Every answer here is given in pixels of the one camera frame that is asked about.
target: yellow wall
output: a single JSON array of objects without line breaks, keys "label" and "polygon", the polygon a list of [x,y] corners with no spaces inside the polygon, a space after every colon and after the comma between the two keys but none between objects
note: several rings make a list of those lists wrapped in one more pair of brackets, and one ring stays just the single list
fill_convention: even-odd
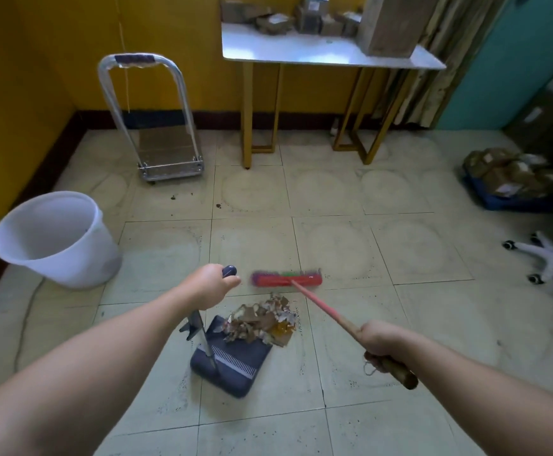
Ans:
[{"label": "yellow wall", "polygon": [[[291,13],[299,0],[244,0]],[[355,8],[364,0],[331,0],[333,10]],[[115,0],[16,0],[34,45],[51,62],[79,109],[105,109],[97,81],[97,62],[122,52]],[[183,72],[190,104],[196,110],[233,111],[240,107],[240,66],[221,55],[218,0],[118,0],[129,51],[165,55]],[[256,67],[255,108],[274,102],[277,67]],[[340,112],[355,70],[347,67],[291,66],[286,69],[283,110]],[[126,107],[124,75],[113,74]],[[130,106],[172,109],[179,105],[166,70],[131,70]]]},{"label": "yellow wall", "polygon": [[0,0],[0,218],[7,213],[74,106],[25,39],[12,0]]}]

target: teal door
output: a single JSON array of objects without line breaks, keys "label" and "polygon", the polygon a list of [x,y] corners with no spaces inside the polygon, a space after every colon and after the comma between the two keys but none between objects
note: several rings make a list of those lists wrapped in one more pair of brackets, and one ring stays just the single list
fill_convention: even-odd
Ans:
[{"label": "teal door", "polygon": [[553,77],[553,0],[508,0],[438,130],[499,130]]}]

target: cord on wall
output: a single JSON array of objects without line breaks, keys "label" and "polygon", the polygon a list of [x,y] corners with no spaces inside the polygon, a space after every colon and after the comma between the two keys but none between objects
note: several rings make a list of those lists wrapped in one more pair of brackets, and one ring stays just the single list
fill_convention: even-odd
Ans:
[{"label": "cord on wall", "polygon": [[[126,53],[126,46],[124,45],[124,33],[123,33],[123,23],[122,23],[122,14],[120,13],[120,5],[118,0],[114,0],[116,5],[116,16],[118,18],[118,32],[120,33],[120,45],[122,46],[123,53]],[[126,90],[126,108],[128,113],[130,113],[130,102],[129,102],[129,71],[124,69],[124,88]]]}]

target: broom handle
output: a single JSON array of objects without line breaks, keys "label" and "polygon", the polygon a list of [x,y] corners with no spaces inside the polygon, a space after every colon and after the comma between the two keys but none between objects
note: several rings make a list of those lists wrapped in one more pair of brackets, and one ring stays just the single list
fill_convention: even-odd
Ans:
[{"label": "broom handle", "polygon": [[[344,330],[350,334],[355,341],[361,344],[361,330],[346,317],[342,316],[337,310],[333,307],[328,306],[322,299],[314,294],[312,291],[307,290],[301,284],[291,281],[291,284],[295,286],[300,292],[314,302],[320,309],[322,309],[326,314],[334,319],[338,325],[340,325]],[[418,378],[410,369],[405,366],[405,364],[394,360],[390,356],[380,356],[378,357],[382,366],[395,378],[399,381],[406,389],[413,390],[418,385]]]}]

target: trash bin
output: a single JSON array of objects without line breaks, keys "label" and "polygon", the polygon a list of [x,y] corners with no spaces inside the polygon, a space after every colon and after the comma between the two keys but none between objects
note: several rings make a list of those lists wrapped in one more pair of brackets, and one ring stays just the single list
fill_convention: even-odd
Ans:
[{"label": "trash bin", "polygon": [[122,256],[97,203],[58,191],[22,203],[0,221],[0,258],[68,288],[107,282]]}]

